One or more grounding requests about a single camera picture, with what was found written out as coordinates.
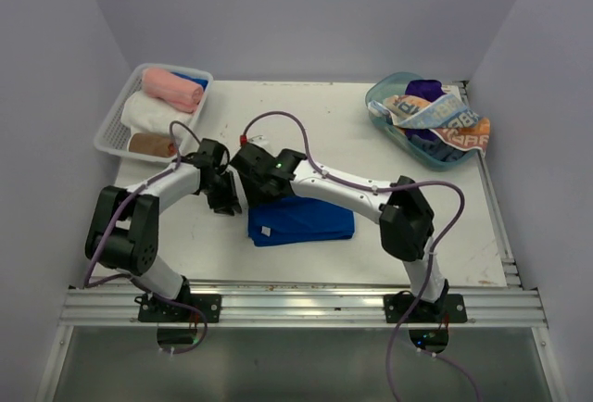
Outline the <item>royal blue towel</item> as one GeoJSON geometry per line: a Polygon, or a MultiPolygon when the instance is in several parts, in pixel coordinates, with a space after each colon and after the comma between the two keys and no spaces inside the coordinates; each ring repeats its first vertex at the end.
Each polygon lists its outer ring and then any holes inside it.
{"type": "Polygon", "coordinates": [[[257,247],[351,239],[351,210],[313,198],[291,196],[251,207],[247,234],[257,247]]]}

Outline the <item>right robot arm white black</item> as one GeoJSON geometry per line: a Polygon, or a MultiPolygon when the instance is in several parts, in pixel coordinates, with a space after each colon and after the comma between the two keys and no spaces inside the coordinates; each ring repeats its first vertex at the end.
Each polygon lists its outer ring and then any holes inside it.
{"type": "Polygon", "coordinates": [[[254,143],[243,144],[231,166],[251,205],[298,196],[342,207],[375,223],[383,250],[403,262],[416,316],[430,321],[445,311],[448,281],[433,249],[435,213],[414,180],[367,180],[317,164],[307,153],[284,149],[275,156],[254,143]]]}

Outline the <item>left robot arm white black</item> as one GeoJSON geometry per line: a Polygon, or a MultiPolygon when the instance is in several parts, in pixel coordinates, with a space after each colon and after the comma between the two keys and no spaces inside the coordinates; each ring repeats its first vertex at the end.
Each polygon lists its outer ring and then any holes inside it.
{"type": "Polygon", "coordinates": [[[99,194],[85,242],[90,260],[86,287],[111,279],[91,280],[96,265],[115,270],[143,290],[171,320],[186,319],[193,299],[189,283],[158,254],[160,215],[188,195],[204,195],[216,214],[241,212],[233,175],[227,170],[226,146],[210,139],[198,149],[177,157],[162,172],[121,188],[107,186],[99,194]]]}

